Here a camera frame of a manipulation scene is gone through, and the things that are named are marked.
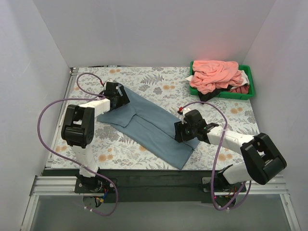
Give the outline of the blue-grey t shirt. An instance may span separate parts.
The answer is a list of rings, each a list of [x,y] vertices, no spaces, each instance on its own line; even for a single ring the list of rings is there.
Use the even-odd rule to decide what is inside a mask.
[[[97,121],[111,125],[168,164],[182,169],[199,141],[194,138],[177,142],[174,124],[180,119],[132,90],[124,90],[130,103],[98,116]]]

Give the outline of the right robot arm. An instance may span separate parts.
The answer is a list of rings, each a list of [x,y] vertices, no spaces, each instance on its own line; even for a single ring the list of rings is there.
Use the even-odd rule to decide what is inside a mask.
[[[213,186],[216,190],[229,191],[237,183],[255,181],[265,185],[287,167],[287,162],[265,133],[244,135],[226,131],[215,123],[207,124],[196,109],[180,109],[182,119],[175,125],[175,140],[178,142],[199,141],[230,149],[241,154],[244,161],[229,165],[214,174]]]

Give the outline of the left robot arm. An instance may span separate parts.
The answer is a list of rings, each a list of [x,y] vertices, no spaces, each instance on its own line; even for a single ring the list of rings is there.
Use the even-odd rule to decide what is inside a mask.
[[[77,178],[82,186],[93,193],[98,192],[103,185],[96,175],[99,167],[91,147],[96,118],[129,103],[125,89],[119,83],[106,82],[102,94],[104,99],[98,97],[88,103],[68,105],[61,131],[62,139],[71,146],[77,162],[81,164]]]

